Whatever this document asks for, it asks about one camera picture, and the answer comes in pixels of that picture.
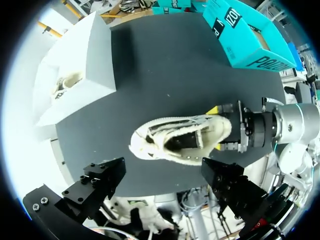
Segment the black table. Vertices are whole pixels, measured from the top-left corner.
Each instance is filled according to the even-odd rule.
[[[142,124],[201,115],[237,100],[252,111],[262,109],[262,97],[285,101],[278,73],[230,67],[219,41],[197,13],[146,16],[113,27],[112,58],[117,91],[75,112],[56,129],[74,179],[91,162],[125,158],[127,174],[115,193],[120,197],[205,184],[200,167],[137,159],[128,145]],[[246,167],[270,151],[266,145],[243,154],[214,151],[211,157]]]

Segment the screw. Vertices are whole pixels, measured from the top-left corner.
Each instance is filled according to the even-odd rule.
[[[33,209],[33,211],[35,211],[35,212],[39,211],[39,210],[40,210],[39,204],[38,204],[38,203],[33,204],[33,205],[32,205],[32,209]]]
[[[48,202],[49,202],[49,200],[48,200],[47,197],[43,197],[43,198],[41,198],[41,200],[40,200],[40,203],[42,203],[43,205],[46,205]]]
[[[289,124],[289,126],[288,126],[288,131],[291,132],[293,128],[294,128],[294,127],[292,126],[292,124]]]

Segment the metal cylinder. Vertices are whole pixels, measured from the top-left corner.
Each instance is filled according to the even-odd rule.
[[[277,106],[273,111],[276,118],[277,144],[305,143],[320,133],[320,112],[310,103]]]
[[[195,232],[199,240],[209,240],[208,232],[204,222],[204,218],[201,214],[201,208],[192,212],[192,217],[195,224]]]

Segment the white shoe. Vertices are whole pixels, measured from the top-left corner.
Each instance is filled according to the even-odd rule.
[[[83,77],[81,73],[72,73],[65,78],[59,78],[59,80],[56,81],[51,96],[52,103],[61,98],[68,89],[76,85],[80,80],[82,80],[82,78]]]
[[[159,118],[133,133],[129,149],[139,159],[200,166],[231,129],[229,119],[216,114]]]

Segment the cable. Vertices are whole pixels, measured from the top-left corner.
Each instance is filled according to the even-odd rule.
[[[267,103],[274,103],[274,104],[278,104],[278,105],[281,105],[283,106],[284,104],[282,102],[280,102],[279,100],[276,100],[276,99],[273,99],[273,98],[270,98],[270,97],[266,97],[266,102]]]
[[[119,233],[119,234],[122,234],[122,235],[125,235],[127,238],[131,238],[133,240],[139,240],[138,238],[136,238],[135,236],[125,232],[125,231],[122,231],[122,230],[119,230],[119,229],[116,229],[116,228],[113,228],[113,227],[108,227],[108,226],[94,226],[94,227],[89,227],[89,229],[101,229],[101,230],[107,230],[107,231],[112,231],[112,232],[116,232],[116,233]]]
[[[190,222],[190,225],[191,225],[191,229],[192,229],[192,233],[193,233],[193,238],[195,239],[196,238],[196,232],[195,232],[195,229],[194,229],[194,226],[192,225],[192,222],[191,222],[191,219],[186,216],[186,218],[189,220]]]

